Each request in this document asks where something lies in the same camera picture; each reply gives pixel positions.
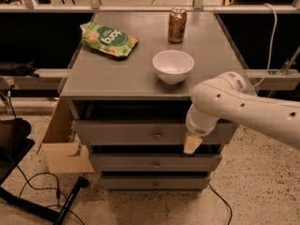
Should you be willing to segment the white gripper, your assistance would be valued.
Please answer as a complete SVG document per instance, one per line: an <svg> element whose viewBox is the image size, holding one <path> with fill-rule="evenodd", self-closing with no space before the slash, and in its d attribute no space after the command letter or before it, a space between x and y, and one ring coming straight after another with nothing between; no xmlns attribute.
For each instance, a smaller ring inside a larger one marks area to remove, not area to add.
<svg viewBox="0 0 300 225"><path fill-rule="evenodd" d="M191 105L187 111L186 126L192 134L188 132L186 135L184 153L193 154L203 142L203 139L199 136L210 134L216 127L217 121L218 118L200 112L194 105Z"/></svg>

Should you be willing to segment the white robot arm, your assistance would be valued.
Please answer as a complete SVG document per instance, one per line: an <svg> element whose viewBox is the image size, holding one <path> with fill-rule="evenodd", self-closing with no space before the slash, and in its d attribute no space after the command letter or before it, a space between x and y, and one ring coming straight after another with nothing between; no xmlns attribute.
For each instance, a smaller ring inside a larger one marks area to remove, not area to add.
<svg viewBox="0 0 300 225"><path fill-rule="evenodd" d="M218 120L243 125L300 149L300 103L248 95L247 83L230 71L200 82L191 91L184 152L192 154Z"/></svg>

